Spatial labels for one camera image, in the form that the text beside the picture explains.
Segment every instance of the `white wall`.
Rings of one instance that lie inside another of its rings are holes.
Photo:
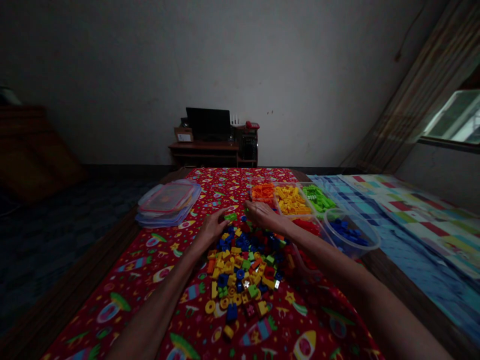
[[[258,122],[261,166],[337,166],[447,0],[1,1],[0,79],[87,164],[170,163],[185,107]]]
[[[479,154],[417,143],[395,175],[480,214]]]

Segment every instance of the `computer monitor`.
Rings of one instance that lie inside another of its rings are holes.
[[[186,115],[195,139],[220,141],[229,138],[230,111],[187,107]]]

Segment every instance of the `wooden bed frame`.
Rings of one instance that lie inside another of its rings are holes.
[[[166,184],[185,178],[192,169],[181,168],[161,180]],[[311,180],[292,170],[301,182]],[[0,339],[2,359],[39,359],[68,325],[120,255],[137,237],[137,207],[97,241],[16,325]],[[384,283],[423,323],[455,359],[480,359],[480,350],[385,255],[377,249],[362,258],[366,268]]]

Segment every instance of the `human hand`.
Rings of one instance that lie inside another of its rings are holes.
[[[279,235],[286,234],[286,228],[290,221],[275,213],[270,206],[264,202],[245,201],[243,206],[248,209],[246,217],[262,229],[268,229]]]
[[[227,210],[228,207],[218,210],[217,212],[206,216],[203,220],[203,224],[192,243],[192,246],[195,247],[200,254],[207,250],[209,246],[220,237],[224,229],[230,223],[228,220],[224,219],[224,213]]]

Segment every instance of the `curtain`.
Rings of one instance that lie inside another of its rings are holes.
[[[359,146],[356,166],[394,173],[423,130],[479,64],[480,3],[451,0],[397,92]]]

